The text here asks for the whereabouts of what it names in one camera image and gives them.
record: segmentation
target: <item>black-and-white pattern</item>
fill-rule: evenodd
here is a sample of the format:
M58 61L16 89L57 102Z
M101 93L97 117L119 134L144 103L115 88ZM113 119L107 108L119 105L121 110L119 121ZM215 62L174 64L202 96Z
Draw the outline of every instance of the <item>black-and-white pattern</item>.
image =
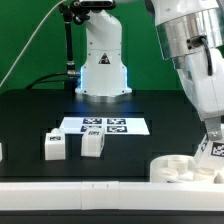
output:
M61 137L60 136L50 137L50 141L61 141Z
M127 133L128 129L126 126L107 126L108 133Z
M224 144L214 142L212 145L212 156L224 157Z
M107 124L124 125L126 124L126 119L110 118L110 119L107 119Z
M203 142L202 145L201 145L201 151L202 151L202 152L204 152L206 146L208 145L208 141L209 141L209 139L208 139L208 135L206 134L205 140L204 140L204 142Z
M89 135L99 135L100 133L98 131L90 131Z
M83 124L102 124L101 118L84 118Z
M101 126L82 126L80 132L86 132L88 128L101 128Z

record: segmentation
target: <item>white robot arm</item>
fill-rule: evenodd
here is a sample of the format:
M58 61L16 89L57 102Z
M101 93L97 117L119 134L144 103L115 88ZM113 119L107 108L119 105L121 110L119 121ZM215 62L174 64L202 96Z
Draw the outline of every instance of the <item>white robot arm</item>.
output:
M87 59L81 68L76 96L93 102L117 102L129 97L127 68L121 61L122 26L104 9L114 0L75 0L71 3L76 24L86 24Z
M196 167L224 167L224 61L222 2L145 0L155 16L164 59L172 59L183 89L205 121L207 135L195 155Z

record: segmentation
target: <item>white block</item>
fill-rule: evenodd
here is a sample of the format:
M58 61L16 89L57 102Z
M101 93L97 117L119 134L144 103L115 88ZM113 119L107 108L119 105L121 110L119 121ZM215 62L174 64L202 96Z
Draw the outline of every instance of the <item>white block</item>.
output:
M223 185L120 183L119 209L223 211Z
M0 143L0 162L2 161L2 143Z
M82 209L118 209L119 182L82 183Z
M224 168L224 137L220 141L210 141L205 135L194 156L196 166L207 169L222 170Z
M54 129L46 134L45 139L45 159L63 160L65 159L65 134Z
M0 183L0 210L81 210L81 183Z
M82 137L81 156L100 157L104 143L104 128L88 128Z

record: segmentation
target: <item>black cable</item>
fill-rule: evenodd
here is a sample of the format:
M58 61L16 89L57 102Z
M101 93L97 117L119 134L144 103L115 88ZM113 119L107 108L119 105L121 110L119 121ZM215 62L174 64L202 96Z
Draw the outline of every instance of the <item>black cable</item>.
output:
M209 47L208 47L208 42L207 42L206 37L201 37L201 42L204 45L205 53L206 53L206 56L207 56L207 61L208 61L208 75L209 76L212 76L212 74L213 74L212 57L211 57L211 53L210 53L210 50L209 50Z
M36 85L36 83L45 80L45 79L49 79L49 78L53 78L53 77L57 77L57 76L64 76L64 75L68 75L67 72L62 72L62 73L53 73L50 75L45 75L41 78L38 78L37 80L35 80L34 82L32 82L31 84L29 84L25 89L32 89L33 86Z
M43 84L43 83L52 83L52 82L66 82L66 81L69 81L69 79L63 79L63 80L49 80L49 81L39 81L39 82L35 82L32 87L34 87L35 85L38 85L38 84Z

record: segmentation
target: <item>black tabletop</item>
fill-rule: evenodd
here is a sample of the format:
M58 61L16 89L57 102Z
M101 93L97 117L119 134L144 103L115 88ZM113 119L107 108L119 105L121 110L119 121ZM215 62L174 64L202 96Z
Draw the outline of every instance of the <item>black tabletop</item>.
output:
M65 116L144 118L150 135L106 135L101 157L83 158L82 135L69 134L66 160L45 161L45 135L58 128ZM204 124L182 91L137 91L131 100L98 104L76 100L63 90L11 90L0 96L0 181L148 182L152 159L167 154L194 155L204 134ZM4 223L12 223L16 217L21 223L223 223L222 216L214 212L165 211L0 213Z

